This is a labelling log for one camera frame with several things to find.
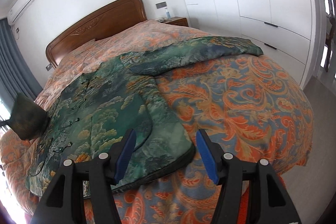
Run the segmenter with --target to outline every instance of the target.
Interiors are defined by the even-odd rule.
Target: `bottle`
[[[168,8],[166,7],[165,10],[166,10],[167,19],[171,19],[170,14],[168,12]]]

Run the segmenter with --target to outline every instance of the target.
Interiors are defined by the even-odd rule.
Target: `green jacket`
[[[38,143],[27,188],[42,196],[65,159],[91,160],[120,141],[128,128],[137,132],[136,147],[124,179],[111,186],[114,191],[182,168],[192,160],[195,148],[153,77],[176,67],[242,53],[258,56],[263,52],[247,39],[201,37],[155,51],[122,54],[95,72],[81,75],[49,110],[50,124]],[[86,187],[84,196],[89,195]]]

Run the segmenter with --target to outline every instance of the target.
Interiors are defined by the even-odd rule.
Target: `silver screw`
[[[260,164],[266,166],[266,165],[268,165],[268,160],[266,160],[266,159],[261,159],[261,160],[260,160]]]
[[[64,166],[70,166],[72,164],[72,160],[71,159],[67,159],[63,162]]]
[[[231,153],[225,153],[224,154],[224,159],[231,160],[231,159],[233,159],[233,155]]]
[[[107,154],[107,153],[104,152],[104,153],[100,153],[98,157],[99,157],[101,160],[104,160],[104,159],[106,159],[108,156],[109,156],[109,154]]]

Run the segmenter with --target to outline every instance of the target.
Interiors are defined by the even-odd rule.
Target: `wooden headboard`
[[[46,48],[54,68],[69,52],[84,43],[101,40],[147,20],[142,0],[116,0],[82,18],[56,37]]]

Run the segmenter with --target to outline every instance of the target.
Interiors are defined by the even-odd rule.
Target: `blue gripper pad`
[[[196,132],[196,145],[209,178],[214,182],[214,184],[217,185],[219,182],[217,165],[209,149],[209,145],[211,145],[211,140],[205,130],[200,129]]]
[[[122,151],[120,152],[118,160],[115,163],[114,179],[116,183],[118,183],[119,180],[121,180],[126,173],[126,169],[131,159],[136,142],[137,142],[137,134],[135,130],[132,129],[131,133],[129,134],[126,140],[126,143],[124,144],[124,147],[122,148]]]

